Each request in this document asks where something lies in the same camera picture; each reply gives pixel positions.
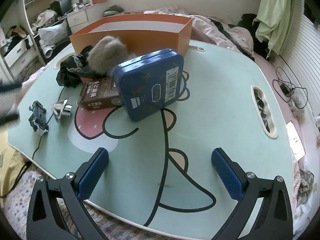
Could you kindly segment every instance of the white bag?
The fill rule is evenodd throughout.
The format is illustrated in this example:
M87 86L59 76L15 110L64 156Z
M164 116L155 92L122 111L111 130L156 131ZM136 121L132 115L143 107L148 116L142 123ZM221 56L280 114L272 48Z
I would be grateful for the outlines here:
M67 20L64 20L59 25L39 29L39 35L44 46L57 44L68 37Z

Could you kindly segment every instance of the black plastic bag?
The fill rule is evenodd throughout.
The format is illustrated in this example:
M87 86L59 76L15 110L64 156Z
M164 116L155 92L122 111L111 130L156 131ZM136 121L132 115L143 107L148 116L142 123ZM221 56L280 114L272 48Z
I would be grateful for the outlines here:
M85 47L80 54L72 55L61 62L60 70L56 78L59 86L75 88L81 83L80 78L102 78L100 75L95 74L88 65L87 57L92 48L93 46L89 45Z

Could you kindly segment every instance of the mint green table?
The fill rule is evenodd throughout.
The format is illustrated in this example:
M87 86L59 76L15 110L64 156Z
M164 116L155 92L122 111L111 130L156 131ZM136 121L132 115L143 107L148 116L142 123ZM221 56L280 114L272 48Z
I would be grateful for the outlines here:
M74 106L72 116L60 124L50 120L35 164L61 178L76 171L98 147L106 148L110 163L90 203L137 227L181 239L211 239L236 206L211 164L217 147L244 171L266 179L281 175L292 196L284 119L259 67L228 49L196 41L190 45L204 50L189 49L185 55L183 95L140 122L130 121L124 107L93 112L77 108L82 85L65 88L61 99ZM28 107L38 100L48 110L48 120L51 104L61 93L54 65L25 95L19 105L21 122L8 132L9 144L28 158L39 143L28 122ZM254 86L267 100L271 134L257 114ZM260 205L261 200L242 235L250 231Z

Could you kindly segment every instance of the barcode label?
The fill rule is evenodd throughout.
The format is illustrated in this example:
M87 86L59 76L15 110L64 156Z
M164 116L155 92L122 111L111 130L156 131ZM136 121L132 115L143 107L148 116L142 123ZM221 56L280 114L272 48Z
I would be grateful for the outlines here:
M178 71L179 67L175 67L167 71L164 100L165 102L168 102L176 96Z

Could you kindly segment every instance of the orange container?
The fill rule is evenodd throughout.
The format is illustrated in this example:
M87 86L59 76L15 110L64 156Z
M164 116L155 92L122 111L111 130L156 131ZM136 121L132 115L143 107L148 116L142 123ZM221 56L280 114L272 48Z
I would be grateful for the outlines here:
M192 19L165 14L127 14L102 18L70 36L79 54L105 36L119 37L129 53L142 56L161 49L185 55L191 36Z
M97 4L97 3L102 3L102 2L106 2L108 0L92 0L93 4Z

